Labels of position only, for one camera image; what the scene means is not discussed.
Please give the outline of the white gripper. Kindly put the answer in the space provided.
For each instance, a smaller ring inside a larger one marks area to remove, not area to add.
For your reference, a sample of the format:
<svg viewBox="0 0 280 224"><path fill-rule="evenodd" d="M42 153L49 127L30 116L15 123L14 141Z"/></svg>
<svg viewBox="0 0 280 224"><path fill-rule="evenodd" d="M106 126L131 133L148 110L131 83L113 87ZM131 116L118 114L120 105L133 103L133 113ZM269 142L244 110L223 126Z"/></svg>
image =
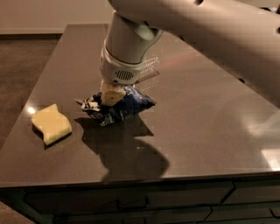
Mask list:
<svg viewBox="0 0 280 224"><path fill-rule="evenodd" d="M144 69L145 53L142 49L113 52L106 46L102 48L100 70L106 81L101 84L102 105L114 106L126 95L122 85L133 85L137 81Z"/></svg>

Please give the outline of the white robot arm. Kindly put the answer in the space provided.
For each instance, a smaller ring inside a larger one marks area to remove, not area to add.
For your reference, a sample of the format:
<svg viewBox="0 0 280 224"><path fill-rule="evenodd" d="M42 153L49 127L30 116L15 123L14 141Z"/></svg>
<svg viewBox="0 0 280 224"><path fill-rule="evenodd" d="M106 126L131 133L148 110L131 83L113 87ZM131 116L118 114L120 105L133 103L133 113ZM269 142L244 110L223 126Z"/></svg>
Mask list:
<svg viewBox="0 0 280 224"><path fill-rule="evenodd" d="M280 104L280 15L235 0L108 0L114 16L101 50L101 102L137 81L144 55L169 32Z"/></svg>

